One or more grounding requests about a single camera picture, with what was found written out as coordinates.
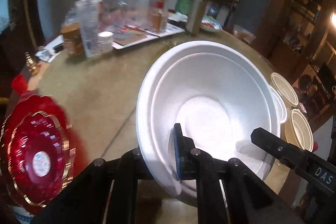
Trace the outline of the large white foam bowl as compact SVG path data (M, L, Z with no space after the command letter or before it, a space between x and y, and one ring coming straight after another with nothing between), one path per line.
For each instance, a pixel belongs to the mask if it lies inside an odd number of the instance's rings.
M263 128L280 135L272 92L257 67L240 52L209 41L182 43L161 55L138 94L139 148L155 180L171 196L197 204L196 182L177 178L173 127L213 158L240 159L265 179L273 157L251 142Z

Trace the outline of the red scalloped plate with label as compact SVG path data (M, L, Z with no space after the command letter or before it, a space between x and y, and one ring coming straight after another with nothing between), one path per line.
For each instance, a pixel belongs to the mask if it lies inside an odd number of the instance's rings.
M71 182L76 149L58 118L44 111L15 126L6 150L7 170L22 205L46 207Z

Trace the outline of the cream plastic bowl near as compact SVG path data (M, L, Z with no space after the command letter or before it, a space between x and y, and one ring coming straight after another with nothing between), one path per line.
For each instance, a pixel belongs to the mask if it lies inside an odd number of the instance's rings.
M285 139L300 149L313 151L313 133L309 122L298 109L291 109L285 122Z

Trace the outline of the cream plastic bowl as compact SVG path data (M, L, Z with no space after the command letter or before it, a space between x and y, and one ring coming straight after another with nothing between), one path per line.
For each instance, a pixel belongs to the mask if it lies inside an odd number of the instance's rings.
M291 109L285 122L285 139L300 149L313 151L313 133L309 122L298 109Z
M290 108L297 107L299 104L298 96L291 84L276 72L271 73L270 78L274 88L283 98L285 105Z

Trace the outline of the small white foam bowl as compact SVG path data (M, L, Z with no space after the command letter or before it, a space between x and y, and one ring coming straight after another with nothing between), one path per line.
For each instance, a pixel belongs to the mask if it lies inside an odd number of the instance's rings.
M269 86L273 98L273 102L276 108L277 119L279 124L284 124L288 119L288 113L284 101L280 94L270 85Z

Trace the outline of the cream plastic bowl far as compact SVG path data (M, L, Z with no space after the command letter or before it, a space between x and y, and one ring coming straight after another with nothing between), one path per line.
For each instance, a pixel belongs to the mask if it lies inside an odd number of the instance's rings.
M270 78L274 88L283 98L285 105L290 108L297 107L299 104L298 96L291 84L276 72L271 73Z

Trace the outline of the clear plastic food container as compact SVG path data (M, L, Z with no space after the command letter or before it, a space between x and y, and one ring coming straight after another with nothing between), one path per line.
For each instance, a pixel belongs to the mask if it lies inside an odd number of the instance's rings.
M233 35L246 44L251 44L255 39L254 34L250 33L249 31L238 25L234 25Z

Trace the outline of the white paper placemat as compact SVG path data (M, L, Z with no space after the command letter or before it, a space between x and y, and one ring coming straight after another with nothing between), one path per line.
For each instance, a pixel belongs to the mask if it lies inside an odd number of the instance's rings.
M184 29L182 29L180 27L177 27L175 25L172 25L170 23L167 24L165 31L160 32L160 33L155 33L155 32L151 32L149 30L144 30L144 29L140 29L140 28L133 28L133 27L132 28L124 28L122 32L124 32L126 30L141 31L141 32L144 32L145 34L147 34L147 37L144 38L144 39L141 39L137 42L133 42L133 43L130 43L128 45L125 45L125 46L121 46L121 45L119 45L119 44L117 44L113 41L112 46L113 46L114 49L123 50L123 49L128 48L128 47L136 46L138 44L142 44L142 43L149 42L149 41L152 41L152 40L157 40L157 39L160 39L160 38L165 38L165 37L168 37L168 36L181 34L181 33L185 32Z

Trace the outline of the brown book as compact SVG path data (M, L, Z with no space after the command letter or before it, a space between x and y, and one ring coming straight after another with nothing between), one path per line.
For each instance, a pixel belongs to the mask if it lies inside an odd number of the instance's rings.
M137 42L147 37L147 34L136 30L126 30L124 32L115 33L112 38L113 41L121 46Z

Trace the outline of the blue white plate with food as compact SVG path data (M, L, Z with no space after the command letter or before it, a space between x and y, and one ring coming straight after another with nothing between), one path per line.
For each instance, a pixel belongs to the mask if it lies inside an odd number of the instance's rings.
M202 18L200 28L207 32L219 32L223 30L219 22L208 16Z

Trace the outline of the small white jar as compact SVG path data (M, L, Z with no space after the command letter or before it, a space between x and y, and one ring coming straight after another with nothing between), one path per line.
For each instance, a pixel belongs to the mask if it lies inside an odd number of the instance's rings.
M98 43L102 53L110 52L113 49L113 32L103 31L98 33Z

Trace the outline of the steel thermos flask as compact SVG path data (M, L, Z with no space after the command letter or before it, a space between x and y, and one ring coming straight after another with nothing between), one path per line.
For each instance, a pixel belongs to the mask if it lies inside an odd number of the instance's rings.
M186 31L192 35L197 35L199 33L201 20L205 13L207 1L208 0L193 1L186 23Z

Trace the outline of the brown jar gold lid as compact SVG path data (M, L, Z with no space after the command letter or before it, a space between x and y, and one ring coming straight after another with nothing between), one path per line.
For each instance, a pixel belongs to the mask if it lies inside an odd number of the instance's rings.
M84 52L79 23L62 26L60 33L63 36L63 47L69 56L80 55Z

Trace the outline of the clear bag with red cans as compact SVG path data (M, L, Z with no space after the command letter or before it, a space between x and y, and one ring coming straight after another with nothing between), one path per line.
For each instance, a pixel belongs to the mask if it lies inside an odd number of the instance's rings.
M148 28L152 32L164 32L167 26L169 0L149 0Z

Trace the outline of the clear plastic bottle white label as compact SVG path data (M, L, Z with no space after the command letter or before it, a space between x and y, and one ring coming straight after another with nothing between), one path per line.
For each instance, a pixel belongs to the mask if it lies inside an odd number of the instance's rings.
M86 57L100 54L98 30L102 11L102 0L78 0L75 2L76 15L80 23L80 35Z

